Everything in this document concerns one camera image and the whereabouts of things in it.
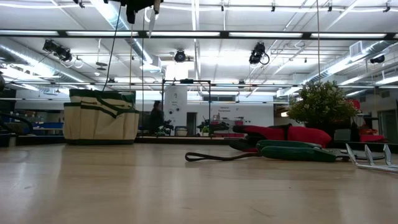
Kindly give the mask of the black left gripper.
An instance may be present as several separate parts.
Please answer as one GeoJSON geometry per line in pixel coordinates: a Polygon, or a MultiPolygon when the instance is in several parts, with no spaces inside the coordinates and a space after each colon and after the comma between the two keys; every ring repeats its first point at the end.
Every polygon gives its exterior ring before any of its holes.
{"type": "Polygon", "coordinates": [[[126,6],[126,17],[130,24],[135,24],[136,10],[141,10],[154,5],[154,0],[120,0],[122,6],[126,6]]]}

